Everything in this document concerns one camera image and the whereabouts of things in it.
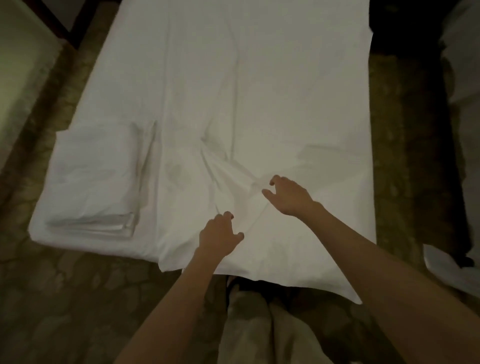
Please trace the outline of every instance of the forearm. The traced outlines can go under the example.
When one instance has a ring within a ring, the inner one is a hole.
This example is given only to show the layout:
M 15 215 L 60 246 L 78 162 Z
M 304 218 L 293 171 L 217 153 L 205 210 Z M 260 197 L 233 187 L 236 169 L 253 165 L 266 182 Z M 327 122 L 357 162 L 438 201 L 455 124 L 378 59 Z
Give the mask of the forearm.
M 299 218 L 324 244 L 406 360 L 447 363 L 451 355 L 458 360 L 458 353 L 465 358 L 478 355 L 480 319 L 453 296 L 320 204 L 310 205 Z
M 188 346 L 218 263 L 197 249 L 192 261 L 120 353 L 116 363 L 178 363 Z

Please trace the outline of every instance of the white bed sheet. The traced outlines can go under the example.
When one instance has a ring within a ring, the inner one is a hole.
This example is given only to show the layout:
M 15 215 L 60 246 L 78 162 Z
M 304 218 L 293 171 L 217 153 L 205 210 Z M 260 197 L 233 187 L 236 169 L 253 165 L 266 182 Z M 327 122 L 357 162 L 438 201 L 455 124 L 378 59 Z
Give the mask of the white bed sheet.
M 291 177 L 375 241 L 370 41 L 368 0 L 124 0 L 73 123 L 161 122 L 139 225 L 131 241 L 60 236 L 41 198 L 32 238 L 173 270 L 229 208 L 246 238 L 217 273 L 359 302 L 313 234 L 260 189 Z

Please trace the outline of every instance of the stone tile floor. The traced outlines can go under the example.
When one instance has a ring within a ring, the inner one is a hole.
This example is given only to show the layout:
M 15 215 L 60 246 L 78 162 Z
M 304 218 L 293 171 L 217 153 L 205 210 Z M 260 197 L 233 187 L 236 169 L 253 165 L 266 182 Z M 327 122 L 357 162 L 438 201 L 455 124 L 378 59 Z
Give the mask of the stone tile floor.
M 144 261 L 45 247 L 26 230 L 55 132 L 68 127 L 117 8 L 98 8 L 21 179 L 0 210 L 0 363 L 110 363 L 180 274 L 161 273 Z M 423 272 L 421 244 L 462 249 L 436 128 L 444 101 L 428 70 L 428 60 L 370 57 L 378 244 Z M 216 362 L 226 317 L 224 285 L 224 277 L 210 285 L 187 363 Z M 298 289 L 291 311 L 311 325 L 335 363 L 402 362 L 363 306 Z

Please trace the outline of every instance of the folded fabric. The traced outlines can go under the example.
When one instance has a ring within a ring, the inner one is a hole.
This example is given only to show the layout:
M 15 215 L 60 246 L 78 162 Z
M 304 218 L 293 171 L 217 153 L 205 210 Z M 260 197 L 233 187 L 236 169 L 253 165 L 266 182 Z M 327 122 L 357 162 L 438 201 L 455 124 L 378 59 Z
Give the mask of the folded fabric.
M 53 228 L 131 236 L 139 209 L 142 168 L 154 122 L 100 124 L 58 132 L 50 160 Z

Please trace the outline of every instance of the person's left hand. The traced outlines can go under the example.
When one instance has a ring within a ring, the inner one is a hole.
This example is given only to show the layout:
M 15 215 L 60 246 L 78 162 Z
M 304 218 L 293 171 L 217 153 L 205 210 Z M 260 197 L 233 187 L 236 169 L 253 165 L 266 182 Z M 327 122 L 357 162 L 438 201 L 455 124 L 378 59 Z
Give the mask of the person's left hand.
M 199 251 L 216 263 L 231 252 L 243 240 L 243 232 L 233 233 L 233 215 L 227 211 L 223 215 L 217 215 L 209 220 L 205 228 L 200 232 Z

